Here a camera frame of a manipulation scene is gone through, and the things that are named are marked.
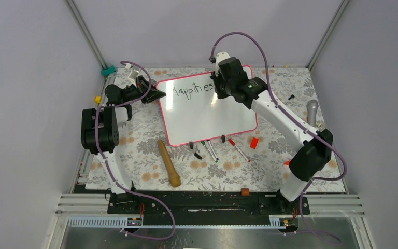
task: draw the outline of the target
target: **red marker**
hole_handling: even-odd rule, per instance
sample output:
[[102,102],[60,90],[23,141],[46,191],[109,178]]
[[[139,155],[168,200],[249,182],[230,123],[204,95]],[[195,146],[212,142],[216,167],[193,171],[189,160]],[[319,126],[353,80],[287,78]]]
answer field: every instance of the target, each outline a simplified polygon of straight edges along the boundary
[[248,162],[251,162],[251,160],[249,160],[249,159],[245,156],[245,154],[239,149],[239,147],[237,147],[236,143],[235,143],[232,139],[228,139],[228,141],[230,141],[230,143],[234,146],[234,148],[237,149],[237,151],[241,154],[241,156],[242,156],[245,160],[247,160]]

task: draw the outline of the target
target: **wall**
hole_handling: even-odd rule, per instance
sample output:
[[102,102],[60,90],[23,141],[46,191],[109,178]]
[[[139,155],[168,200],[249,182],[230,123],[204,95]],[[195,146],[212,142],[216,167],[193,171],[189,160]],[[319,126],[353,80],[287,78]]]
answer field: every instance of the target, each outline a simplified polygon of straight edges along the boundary
[[0,248],[40,248],[100,66],[64,1],[0,1]]
[[351,1],[312,75],[377,248],[397,248],[398,1]]
[[[75,0],[107,63],[210,66],[216,40],[232,31],[253,36],[270,65],[306,66],[341,0]],[[243,63],[261,65],[245,37],[228,37],[226,50]]]

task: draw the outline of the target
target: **wooden rolling pin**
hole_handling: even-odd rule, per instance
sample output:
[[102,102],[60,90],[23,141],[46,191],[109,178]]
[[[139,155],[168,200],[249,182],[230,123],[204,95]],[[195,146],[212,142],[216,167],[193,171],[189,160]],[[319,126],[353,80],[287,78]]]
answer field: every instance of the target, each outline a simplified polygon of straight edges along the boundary
[[175,167],[173,166],[172,160],[170,159],[170,155],[168,154],[167,148],[165,148],[165,144],[162,140],[158,140],[158,149],[159,153],[162,156],[162,160],[164,161],[165,168],[168,173],[168,180],[173,187],[179,187],[181,185],[181,177],[176,172]]

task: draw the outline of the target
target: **silver microphone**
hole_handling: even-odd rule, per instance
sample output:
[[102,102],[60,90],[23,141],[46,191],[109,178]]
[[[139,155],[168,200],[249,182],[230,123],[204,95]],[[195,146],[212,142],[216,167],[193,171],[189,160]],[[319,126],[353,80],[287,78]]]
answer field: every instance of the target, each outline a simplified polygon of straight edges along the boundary
[[313,127],[317,126],[317,110],[318,110],[318,101],[309,100],[307,102],[307,123]]

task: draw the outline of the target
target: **flower pattern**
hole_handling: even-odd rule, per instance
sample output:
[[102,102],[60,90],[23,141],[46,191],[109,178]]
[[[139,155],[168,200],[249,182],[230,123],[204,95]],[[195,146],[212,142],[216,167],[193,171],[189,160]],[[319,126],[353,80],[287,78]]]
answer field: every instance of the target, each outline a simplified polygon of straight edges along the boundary
[[[149,68],[152,79],[160,81],[179,76],[187,76],[212,68]],[[266,80],[266,71],[254,68],[254,75]],[[306,68],[271,68],[268,70],[271,88],[284,104],[303,120],[307,119],[306,104],[317,99],[310,72]],[[128,71],[120,68],[115,83],[120,87],[129,84]],[[251,159],[248,163],[229,142],[212,140],[219,157],[216,163],[206,149],[198,144],[202,160],[194,156],[189,145],[170,147],[164,130],[161,110],[157,101],[144,105],[141,102],[132,105],[133,118],[119,125],[121,162],[130,173],[134,185],[141,190],[201,190],[201,191],[276,191],[290,175],[289,167],[284,163],[294,155],[286,139],[264,118],[258,116],[258,127],[254,131],[231,135],[238,147]],[[317,112],[317,127],[324,129],[321,111]],[[249,147],[256,137],[259,143],[256,149]],[[162,139],[167,145],[176,171],[182,184],[173,188],[168,181],[167,171],[159,154],[157,140]],[[332,160],[315,176],[339,176],[338,164]],[[93,159],[86,183],[87,189],[107,189],[109,181],[100,162]],[[309,192],[345,192],[342,181],[314,181]]]

